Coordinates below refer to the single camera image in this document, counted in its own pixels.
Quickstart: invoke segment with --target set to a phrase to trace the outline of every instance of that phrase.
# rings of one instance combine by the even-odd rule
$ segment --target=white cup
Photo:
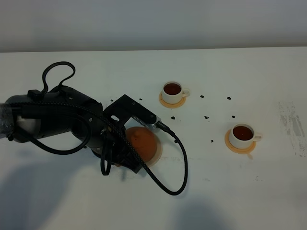
[[[240,139],[236,138],[235,135],[234,135],[234,128],[238,127],[238,126],[247,127],[253,133],[253,137],[249,140],[240,140]],[[246,149],[253,143],[253,141],[260,141],[261,139],[262,139],[262,134],[256,133],[254,128],[252,126],[246,124],[246,123],[236,124],[230,130],[230,134],[229,134],[229,142],[232,144],[232,146],[234,146],[237,149]]]
[[[181,88],[181,91],[176,94],[176,95],[170,95],[170,94],[167,94],[165,91],[164,91],[164,87],[168,84],[171,84],[171,83],[174,83],[176,85],[179,85],[180,88]],[[176,81],[169,81],[167,83],[164,84],[164,86],[162,87],[162,99],[166,102],[166,103],[169,103],[169,104],[177,104],[178,102],[181,101],[181,99],[183,97],[188,97],[190,95],[190,91],[188,89],[182,89],[181,85],[176,82]]]

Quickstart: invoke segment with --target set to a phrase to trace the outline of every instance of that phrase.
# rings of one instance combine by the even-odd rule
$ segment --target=orange saucer
[[[170,109],[176,109],[181,107],[185,102],[186,102],[186,97],[182,97],[182,99],[180,100],[180,102],[176,103],[176,104],[169,104],[166,103],[163,99],[162,99],[162,92],[159,95],[159,102],[166,108],[170,108]]]
[[[230,131],[231,130],[228,130],[227,133],[225,134],[225,144],[226,146],[232,151],[232,152],[235,152],[235,153],[238,153],[238,154],[247,154],[249,158],[253,158],[250,153],[255,149],[256,147],[256,142],[253,141],[252,144],[246,148],[246,149],[238,149],[236,147],[234,147],[230,141],[229,141],[229,134],[230,134]]]
[[[128,128],[126,136],[148,167],[157,163],[162,155],[162,145],[153,132],[145,127],[136,126]]]

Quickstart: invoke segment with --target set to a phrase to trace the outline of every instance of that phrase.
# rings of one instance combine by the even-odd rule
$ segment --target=black cable
[[[51,64],[51,65],[48,66],[48,67],[44,70],[44,72],[43,72],[43,76],[42,76],[42,77],[43,77],[43,84],[44,84],[44,88],[43,88],[43,90],[42,90],[42,93],[43,93],[43,94],[46,94],[46,93],[48,92],[48,85],[47,85],[47,82],[46,82],[47,73],[48,73],[52,68],[54,68],[55,66],[60,66],[60,65],[69,66],[70,68],[72,68],[73,73],[72,73],[69,77],[63,79],[63,80],[59,83],[58,86],[61,86],[62,83],[63,83],[64,81],[66,81],[67,79],[69,79],[69,78],[73,77],[73,75],[75,75],[76,68],[74,67],[73,64],[71,64],[71,63],[69,63],[69,62],[67,62],[67,61],[60,61],[60,62],[56,62],[56,63]]]
[[[70,108],[75,108],[75,109],[81,109],[84,110],[88,113],[90,113],[91,115],[97,117],[98,119],[100,119],[101,121],[103,121],[105,124],[107,124],[109,127],[111,127],[112,132],[114,132],[118,137],[120,137],[126,144],[126,146],[128,146],[128,148],[130,149],[130,151],[132,152],[133,156],[139,161],[139,163],[142,165],[142,167],[145,169],[145,171],[149,174],[149,176],[153,179],[153,181],[166,193],[172,195],[172,196],[176,196],[179,195],[180,193],[183,192],[184,188],[187,185],[187,180],[188,180],[188,159],[187,159],[187,153],[181,143],[181,141],[179,140],[179,138],[175,135],[175,133],[173,131],[171,131],[171,129],[169,127],[167,127],[166,125],[164,125],[162,122],[158,122],[157,126],[160,127],[164,132],[169,133],[173,138],[175,138],[175,140],[178,142],[182,153],[183,153],[183,159],[184,159],[184,180],[182,183],[181,188],[176,191],[173,192],[171,190],[169,190],[168,188],[166,188],[159,180],[158,178],[156,178],[156,176],[153,174],[153,172],[148,168],[148,166],[146,165],[146,163],[143,161],[143,159],[139,156],[139,154],[137,153],[137,151],[134,149],[134,147],[131,145],[131,143],[126,139],[126,137],[121,133],[120,130],[118,130],[110,121],[108,121],[105,117],[103,116],[99,116],[96,113],[92,112],[91,110],[80,106],[80,105],[76,105],[76,104],[68,104],[68,103],[61,103],[61,102],[22,102],[22,103],[10,103],[10,105],[12,107],[14,106],[19,106],[22,104],[27,104],[27,105],[52,105],[52,106],[65,106],[65,107],[70,107]]]
[[[102,152],[100,155],[100,170],[103,176],[108,176],[110,174],[111,170],[111,163],[112,163],[112,150],[115,142],[112,142],[112,144],[109,144],[110,141],[108,141],[107,133],[105,134],[105,140],[106,142],[103,145]],[[106,162],[106,168],[105,168],[105,156],[108,156]]]
[[[16,131],[18,132],[18,134],[20,134],[21,136],[26,138],[28,141],[31,141],[33,144],[40,147],[41,149],[43,149],[47,152],[51,152],[53,154],[57,154],[57,155],[73,154],[73,153],[81,150],[84,146],[86,146],[86,144],[89,142],[89,140],[91,139],[91,136],[92,136],[91,127],[88,124],[88,122],[82,116],[80,116],[78,114],[73,114],[73,113],[68,113],[68,112],[65,112],[65,113],[55,112],[52,115],[54,115],[54,114],[57,114],[57,115],[60,115],[60,116],[66,116],[66,117],[70,117],[70,118],[75,118],[75,119],[79,120],[80,122],[82,122],[83,124],[85,124],[85,127],[87,129],[86,138],[84,139],[84,141],[79,146],[77,146],[73,149],[70,149],[70,150],[57,150],[57,149],[53,149],[53,148],[50,148],[50,147],[44,145],[42,142],[35,139],[31,134],[29,134],[24,129],[20,128],[19,126],[16,127]]]

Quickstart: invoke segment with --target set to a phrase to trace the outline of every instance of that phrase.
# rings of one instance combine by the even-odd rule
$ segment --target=table surface
[[[57,61],[76,66],[66,85],[104,108],[127,94],[161,117],[186,148],[187,187],[170,196],[143,169],[134,174],[115,167],[102,176],[89,149],[57,156],[5,138],[0,140],[0,229],[306,229],[307,47],[2,53],[1,101],[41,90],[43,70]],[[70,73],[69,67],[53,69],[49,88]],[[190,89],[181,108],[159,103],[166,81]],[[253,160],[224,143],[225,133],[239,122],[263,134]],[[182,153],[171,137],[157,135],[163,154],[152,171],[177,190]],[[71,133],[42,141],[58,149],[79,143]]]

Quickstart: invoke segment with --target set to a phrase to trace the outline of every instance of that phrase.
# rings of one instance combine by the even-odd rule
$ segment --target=tea
[[[175,83],[169,83],[163,89],[168,95],[177,95],[181,92],[181,87]]]
[[[253,132],[245,126],[237,126],[233,130],[234,136],[239,140],[250,140],[253,138]]]

